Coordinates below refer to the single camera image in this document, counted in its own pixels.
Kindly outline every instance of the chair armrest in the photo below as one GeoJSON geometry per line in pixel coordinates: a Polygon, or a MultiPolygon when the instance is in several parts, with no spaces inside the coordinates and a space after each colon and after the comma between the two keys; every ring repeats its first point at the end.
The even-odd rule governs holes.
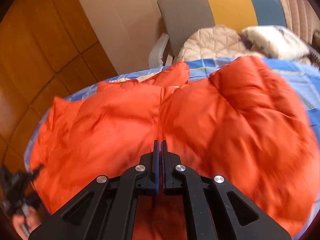
{"type": "Polygon", "coordinates": [[[169,41],[169,35],[163,33],[157,43],[153,46],[150,54],[149,54],[149,61],[148,65],[149,68],[156,68],[159,66],[163,66],[163,52],[167,43],[169,41]]]}

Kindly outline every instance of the orange puffer jacket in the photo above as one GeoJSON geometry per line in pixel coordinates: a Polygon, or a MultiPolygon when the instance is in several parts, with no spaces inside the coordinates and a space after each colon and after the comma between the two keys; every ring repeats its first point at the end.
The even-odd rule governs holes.
{"type": "MultiPolygon", "coordinates": [[[[222,174],[295,236],[319,183],[319,152],[303,106],[255,57],[188,82],[179,62],[138,83],[101,82],[90,98],[55,98],[30,168],[47,210],[57,211],[97,175],[121,175],[155,139],[200,175],[222,174]]],[[[180,197],[140,197],[133,239],[186,239],[180,197]]]]}

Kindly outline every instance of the gray upholstery panel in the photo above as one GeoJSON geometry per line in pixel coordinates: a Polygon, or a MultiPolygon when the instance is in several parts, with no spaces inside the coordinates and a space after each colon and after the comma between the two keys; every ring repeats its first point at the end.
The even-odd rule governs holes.
{"type": "Polygon", "coordinates": [[[193,33],[214,26],[208,0],[158,0],[158,5],[175,57],[193,33]]]}

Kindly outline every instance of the mattress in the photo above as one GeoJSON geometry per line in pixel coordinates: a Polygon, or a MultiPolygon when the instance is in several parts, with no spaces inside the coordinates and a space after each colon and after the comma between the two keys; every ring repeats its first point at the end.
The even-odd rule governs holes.
{"type": "MultiPolygon", "coordinates": [[[[196,61],[187,62],[190,68],[189,81],[196,81],[208,77],[212,72],[217,71],[224,65],[230,63],[234,59],[232,58],[219,58],[219,59],[201,59],[196,61]]],[[[320,145],[320,73],[319,71],[309,65],[304,65],[296,62],[276,60],[276,59],[263,59],[263,61],[271,68],[274,72],[281,75],[288,84],[296,92],[300,99],[300,102],[305,107],[308,117],[310,120],[310,125],[315,133],[317,141],[320,145]]],[[[120,79],[135,79],[140,76],[147,74],[157,73],[168,68],[159,67],[154,69],[148,69],[138,72],[133,72],[129,74],[124,74],[116,76],[106,81],[116,81],[120,79]]],[[[90,87],[84,88],[73,95],[66,97],[68,101],[78,101],[82,99],[87,99],[91,95],[96,93],[98,84],[94,84],[90,87]]],[[[32,151],[34,141],[37,139],[39,128],[41,124],[47,119],[47,113],[40,120],[36,130],[34,131],[29,143],[26,147],[24,153],[24,163],[27,171],[29,170],[29,159],[32,151]]],[[[308,221],[306,222],[304,228],[301,232],[293,239],[298,240],[302,234],[307,230],[313,219],[316,217],[320,210],[320,194],[315,201],[308,221]]]]}

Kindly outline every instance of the white pillow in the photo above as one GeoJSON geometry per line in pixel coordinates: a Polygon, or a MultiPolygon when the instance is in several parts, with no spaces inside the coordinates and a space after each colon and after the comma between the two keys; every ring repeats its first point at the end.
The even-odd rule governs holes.
{"type": "Polygon", "coordinates": [[[308,46],[282,26],[254,26],[241,31],[268,57],[295,60],[309,53],[308,46]]]}

